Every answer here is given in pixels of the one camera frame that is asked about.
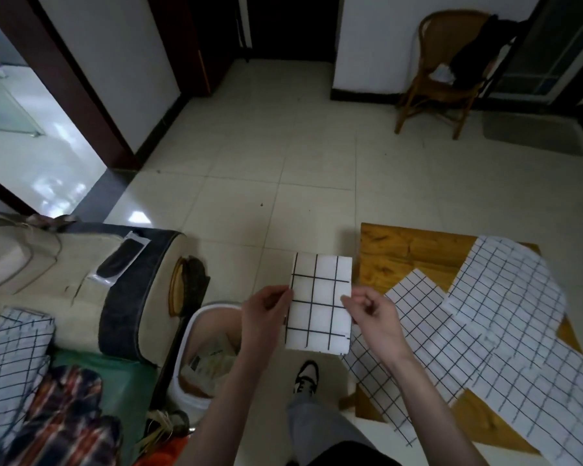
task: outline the green cushion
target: green cushion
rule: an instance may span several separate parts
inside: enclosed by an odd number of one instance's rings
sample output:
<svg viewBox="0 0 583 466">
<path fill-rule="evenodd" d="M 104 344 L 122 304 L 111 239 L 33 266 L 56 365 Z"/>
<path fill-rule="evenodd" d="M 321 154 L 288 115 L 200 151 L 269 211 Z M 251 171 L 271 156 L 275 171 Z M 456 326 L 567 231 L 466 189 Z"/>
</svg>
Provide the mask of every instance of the green cushion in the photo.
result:
<svg viewBox="0 0 583 466">
<path fill-rule="evenodd" d="M 101 410 L 121 420 L 123 446 L 120 464 L 129 466 L 136 460 L 134 445 L 145 431 L 145 416 L 158 378 L 154 367 L 138 361 L 58 349 L 52 366 L 78 365 L 97 372 L 103 381 Z"/>
</svg>

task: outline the person's left hand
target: person's left hand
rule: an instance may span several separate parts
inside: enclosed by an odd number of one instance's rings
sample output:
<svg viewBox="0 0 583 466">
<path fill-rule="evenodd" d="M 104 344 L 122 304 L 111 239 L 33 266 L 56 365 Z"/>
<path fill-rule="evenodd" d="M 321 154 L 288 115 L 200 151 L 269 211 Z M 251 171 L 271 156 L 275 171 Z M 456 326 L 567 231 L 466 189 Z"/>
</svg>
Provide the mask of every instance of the person's left hand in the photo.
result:
<svg viewBox="0 0 583 466">
<path fill-rule="evenodd" d="M 242 344 L 239 356 L 262 372 L 277 346 L 287 310 L 292 303 L 289 286 L 266 286 L 242 304 Z"/>
</svg>

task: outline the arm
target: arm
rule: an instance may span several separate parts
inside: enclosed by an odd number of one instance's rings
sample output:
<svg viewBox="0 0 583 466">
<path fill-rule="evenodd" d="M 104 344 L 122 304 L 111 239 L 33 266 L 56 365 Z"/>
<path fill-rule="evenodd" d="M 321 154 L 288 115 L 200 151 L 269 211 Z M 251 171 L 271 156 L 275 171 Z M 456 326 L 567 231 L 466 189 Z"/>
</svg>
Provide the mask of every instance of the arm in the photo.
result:
<svg viewBox="0 0 583 466">
<path fill-rule="evenodd" d="M 257 384 L 292 301 L 287 286 L 266 286 L 242 305 L 242 348 L 221 391 L 186 446 L 186 464 L 232 465 Z"/>
<path fill-rule="evenodd" d="M 372 350 L 389 369 L 402 392 L 423 452 L 432 466 L 487 465 L 456 424 L 449 406 L 406 343 L 393 302 L 372 288 L 357 287 L 342 296 Z"/>
</svg>

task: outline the black shirt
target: black shirt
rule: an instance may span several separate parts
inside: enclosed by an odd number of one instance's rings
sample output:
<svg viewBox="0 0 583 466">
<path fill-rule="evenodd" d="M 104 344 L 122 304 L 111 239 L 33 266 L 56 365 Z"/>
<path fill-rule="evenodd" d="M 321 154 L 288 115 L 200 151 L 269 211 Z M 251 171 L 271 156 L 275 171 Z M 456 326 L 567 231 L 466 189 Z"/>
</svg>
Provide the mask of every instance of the black shirt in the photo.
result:
<svg viewBox="0 0 583 466">
<path fill-rule="evenodd" d="M 314 459 L 309 466 L 333 466 L 339 464 L 371 464 L 372 466 L 401 466 L 395 460 L 364 444 L 342 442 L 330 447 Z"/>
</svg>

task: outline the floor mat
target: floor mat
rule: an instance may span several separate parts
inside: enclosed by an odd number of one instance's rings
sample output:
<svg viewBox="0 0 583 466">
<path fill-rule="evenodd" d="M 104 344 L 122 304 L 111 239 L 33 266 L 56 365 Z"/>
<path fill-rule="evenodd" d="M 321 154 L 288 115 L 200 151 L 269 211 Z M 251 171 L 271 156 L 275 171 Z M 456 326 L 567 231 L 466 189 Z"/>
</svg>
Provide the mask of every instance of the floor mat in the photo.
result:
<svg viewBox="0 0 583 466">
<path fill-rule="evenodd" d="M 582 156 L 583 147 L 570 122 L 540 116 L 484 112 L 484 137 L 528 147 Z"/>
</svg>

